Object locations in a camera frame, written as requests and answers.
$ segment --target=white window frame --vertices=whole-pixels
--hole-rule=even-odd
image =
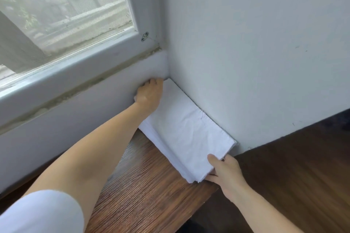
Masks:
[[[0,127],[50,100],[157,48],[162,39],[161,0],[128,0],[134,29],[121,33],[72,57],[59,59],[0,91]],[[148,32],[146,40],[141,41]]]

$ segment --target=person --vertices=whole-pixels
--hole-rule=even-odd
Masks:
[[[0,216],[1,232],[83,232],[108,176],[139,124],[157,109],[162,91],[162,79],[147,81],[134,104],[55,160]],[[214,171],[206,180],[221,186],[255,233],[302,232],[248,186],[233,157],[208,155],[208,160]]]

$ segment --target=metal bracket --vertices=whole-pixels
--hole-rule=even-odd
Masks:
[[[145,32],[144,35],[142,35],[141,41],[144,42],[148,38],[149,33]]]

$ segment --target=white wall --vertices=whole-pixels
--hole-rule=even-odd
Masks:
[[[349,0],[164,0],[172,79],[256,147],[350,107]]]
[[[126,109],[147,79],[168,76],[167,53],[157,52],[0,135],[0,193]]]

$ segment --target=white shirt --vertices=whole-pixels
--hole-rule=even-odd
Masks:
[[[1,233],[82,233],[84,216],[70,195],[53,190],[30,193],[0,216]]]

